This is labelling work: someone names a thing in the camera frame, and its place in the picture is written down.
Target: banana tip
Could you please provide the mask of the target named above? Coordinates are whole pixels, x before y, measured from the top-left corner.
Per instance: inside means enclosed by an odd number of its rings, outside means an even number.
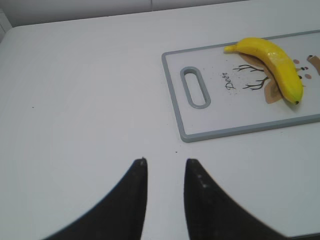
[[[225,46],[223,51],[225,53],[231,53],[231,52],[235,52],[236,51],[236,45],[229,45],[229,46]]]

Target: white tabletop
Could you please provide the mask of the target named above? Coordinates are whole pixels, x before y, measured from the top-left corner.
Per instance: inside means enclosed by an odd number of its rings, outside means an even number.
[[[142,156],[142,240],[188,239],[187,158],[284,235],[320,232],[320,123],[184,143],[161,62],[164,52],[320,29],[319,9],[244,1],[13,28],[0,44],[0,239],[61,229]]]

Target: banana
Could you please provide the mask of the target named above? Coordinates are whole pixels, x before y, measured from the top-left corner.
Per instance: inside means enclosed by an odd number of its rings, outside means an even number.
[[[304,94],[302,81],[300,80],[294,62],[276,44],[271,41],[248,37],[224,48],[225,53],[240,52],[257,57],[272,72],[279,89],[292,104],[298,104]]]

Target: cutting board handle hole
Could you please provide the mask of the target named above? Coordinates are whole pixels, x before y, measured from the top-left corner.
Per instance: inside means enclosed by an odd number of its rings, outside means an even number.
[[[211,99],[199,69],[187,66],[180,72],[187,101],[195,109],[205,109]]]

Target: deer antler drawing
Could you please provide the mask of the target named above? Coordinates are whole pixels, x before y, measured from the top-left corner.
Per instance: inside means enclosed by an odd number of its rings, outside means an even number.
[[[268,84],[265,86],[264,88],[264,96],[265,96],[265,101],[268,104],[272,104],[275,103],[276,101],[280,100],[283,98],[278,84],[273,76],[273,74],[269,71],[269,69],[267,68],[267,66],[258,58],[254,57],[254,56],[250,56],[250,55],[246,55],[246,54],[240,54],[240,56],[248,63],[248,64],[242,64],[239,65],[238,68],[233,68],[233,70],[237,70],[237,72],[245,70],[245,69],[251,69],[250,72],[255,72],[255,71],[259,71],[259,72],[264,72],[266,77],[264,79],[261,80],[255,80],[256,82],[258,82],[258,84],[246,84],[245,87],[243,87],[243,89],[251,89],[251,90],[259,90],[262,89],[266,83],[266,80],[270,79],[270,81],[268,82]],[[296,68],[296,71],[300,71],[300,70],[305,70],[304,67],[301,68]]]

